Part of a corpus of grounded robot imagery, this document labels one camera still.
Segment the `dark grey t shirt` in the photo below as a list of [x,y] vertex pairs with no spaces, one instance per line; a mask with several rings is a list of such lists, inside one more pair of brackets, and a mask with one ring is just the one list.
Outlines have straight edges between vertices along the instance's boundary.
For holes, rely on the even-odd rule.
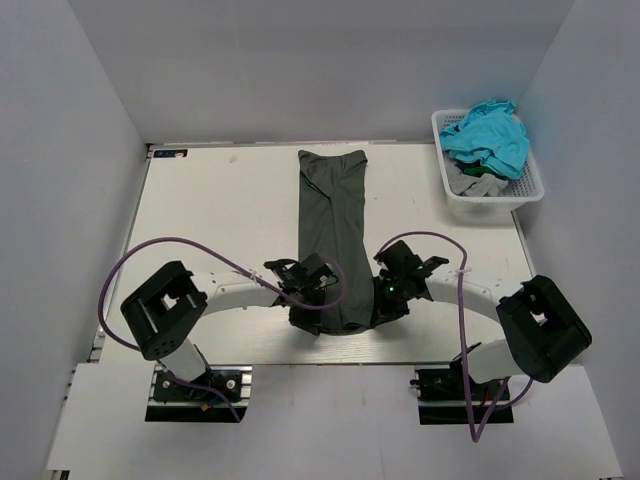
[[364,240],[367,157],[357,150],[321,156],[306,150],[299,159],[298,256],[329,257],[345,279],[325,290],[323,304],[340,299],[329,310],[293,308],[290,323],[314,336],[361,333],[371,327],[374,281]]

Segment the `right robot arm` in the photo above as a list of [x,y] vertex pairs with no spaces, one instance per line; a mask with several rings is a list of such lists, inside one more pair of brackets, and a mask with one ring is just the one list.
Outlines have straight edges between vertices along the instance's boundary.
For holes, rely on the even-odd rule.
[[582,354],[593,337],[557,285],[536,275],[510,293],[499,280],[461,280],[442,257],[379,253],[378,316],[396,319],[409,312],[408,302],[424,299],[461,306],[496,322],[502,339],[481,343],[467,353],[467,372],[476,384],[526,375],[539,383],[553,380]]

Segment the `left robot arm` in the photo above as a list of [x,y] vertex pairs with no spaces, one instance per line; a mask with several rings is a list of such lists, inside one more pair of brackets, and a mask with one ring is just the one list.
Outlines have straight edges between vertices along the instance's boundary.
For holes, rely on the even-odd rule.
[[144,359],[157,361],[181,381],[197,382],[209,370],[189,340],[199,319],[247,307],[290,307],[285,295],[311,306],[325,304],[324,289],[339,277],[317,254],[303,262],[268,261],[277,279],[273,291],[254,274],[237,270],[194,273],[180,261],[162,266],[121,304],[121,313]]

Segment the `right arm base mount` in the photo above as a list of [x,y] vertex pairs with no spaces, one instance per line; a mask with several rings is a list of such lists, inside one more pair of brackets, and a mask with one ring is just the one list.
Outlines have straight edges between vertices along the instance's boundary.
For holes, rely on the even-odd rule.
[[[421,425],[467,424],[462,380],[449,367],[418,366],[409,384],[417,393]],[[470,381],[471,405],[476,426],[480,425],[501,385],[501,380],[492,380],[485,384]]]

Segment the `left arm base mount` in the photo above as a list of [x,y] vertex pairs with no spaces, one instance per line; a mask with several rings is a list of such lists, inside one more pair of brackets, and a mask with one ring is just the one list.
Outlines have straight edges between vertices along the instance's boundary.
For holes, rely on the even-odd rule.
[[207,389],[176,383],[163,367],[156,366],[145,421],[234,424],[244,418],[251,394],[250,366],[211,366],[204,379],[196,383]]

